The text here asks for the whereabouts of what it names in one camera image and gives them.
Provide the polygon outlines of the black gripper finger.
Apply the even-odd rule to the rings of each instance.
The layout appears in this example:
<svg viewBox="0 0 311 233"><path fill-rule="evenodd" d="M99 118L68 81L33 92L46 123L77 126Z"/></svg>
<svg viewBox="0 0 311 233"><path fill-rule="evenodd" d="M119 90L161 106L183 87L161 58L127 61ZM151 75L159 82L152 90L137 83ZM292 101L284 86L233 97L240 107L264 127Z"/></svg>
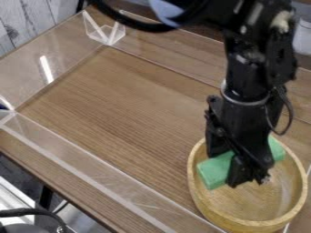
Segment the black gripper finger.
<svg viewBox="0 0 311 233"><path fill-rule="evenodd" d="M252 180L255 180L257 184L261 184L264 176L265 170L257 167L249 160L239 156L232 157L225 179L225 184L231 188L236 188L239 185Z"/></svg>
<svg viewBox="0 0 311 233"><path fill-rule="evenodd" d="M207 118L205 125L205 142L207 154L209 158L217 157L229 151L228 143L225 142L225 133L220 125Z"/></svg>

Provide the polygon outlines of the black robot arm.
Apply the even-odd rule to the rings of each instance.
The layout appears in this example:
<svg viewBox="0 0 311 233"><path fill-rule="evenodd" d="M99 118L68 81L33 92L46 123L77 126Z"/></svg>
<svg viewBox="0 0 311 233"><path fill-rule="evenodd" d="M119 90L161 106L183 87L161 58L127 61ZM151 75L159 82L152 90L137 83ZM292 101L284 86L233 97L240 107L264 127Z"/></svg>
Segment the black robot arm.
<svg viewBox="0 0 311 233"><path fill-rule="evenodd" d="M148 0L155 23L123 15L107 0L89 2L116 22L144 32L199 24L223 31L227 70L221 94L207 99L207 154L209 160L232 154L227 186L263 183L276 163L268 137L287 133L276 130L277 121L281 111L292 110L285 87L297 68L291 0Z"/></svg>

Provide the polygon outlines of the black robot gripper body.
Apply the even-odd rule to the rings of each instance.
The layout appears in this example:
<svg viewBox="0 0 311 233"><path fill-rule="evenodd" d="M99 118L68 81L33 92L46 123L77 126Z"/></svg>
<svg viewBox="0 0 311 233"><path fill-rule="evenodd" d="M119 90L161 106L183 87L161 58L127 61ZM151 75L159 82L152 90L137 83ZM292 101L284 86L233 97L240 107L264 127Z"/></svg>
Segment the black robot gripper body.
<svg viewBox="0 0 311 233"><path fill-rule="evenodd" d="M208 96L207 102L205 119L212 119L223 128L229 150L264 169L264 177L268 177L268 170L275 165L268 136L280 118L280 97L272 94L261 105L255 106L233 104L215 95Z"/></svg>

